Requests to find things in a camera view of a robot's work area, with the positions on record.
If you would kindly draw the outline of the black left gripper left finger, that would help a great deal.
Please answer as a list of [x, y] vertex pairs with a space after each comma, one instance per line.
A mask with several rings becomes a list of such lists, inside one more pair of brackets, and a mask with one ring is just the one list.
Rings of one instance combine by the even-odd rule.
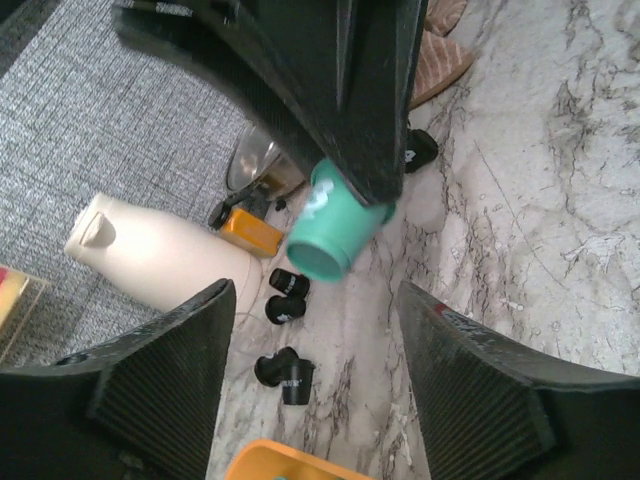
[[1, 372], [5, 479], [202, 479], [236, 313], [222, 279], [48, 366]]

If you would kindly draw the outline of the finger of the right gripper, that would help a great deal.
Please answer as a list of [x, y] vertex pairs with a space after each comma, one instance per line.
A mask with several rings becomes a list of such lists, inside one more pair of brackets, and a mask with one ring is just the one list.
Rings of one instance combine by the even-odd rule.
[[396, 201], [426, 3], [149, 1], [116, 5], [127, 47], [220, 89], [303, 173], [331, 160], [368, 206]]

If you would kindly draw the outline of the orange storage basket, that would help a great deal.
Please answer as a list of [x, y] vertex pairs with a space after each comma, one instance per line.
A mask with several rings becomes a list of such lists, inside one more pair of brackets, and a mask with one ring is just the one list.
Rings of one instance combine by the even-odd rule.
[[225, 479], [371, 480], [371, 477], [276, 441], [258, 439], [233, 459]]

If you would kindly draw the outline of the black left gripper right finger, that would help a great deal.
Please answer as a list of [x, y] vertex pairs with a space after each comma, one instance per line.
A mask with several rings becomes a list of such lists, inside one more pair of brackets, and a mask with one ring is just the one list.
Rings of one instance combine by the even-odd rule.
[[635, 479], [639, 381], [538, 352], [410, 282], [399, 320], [435, 479]]

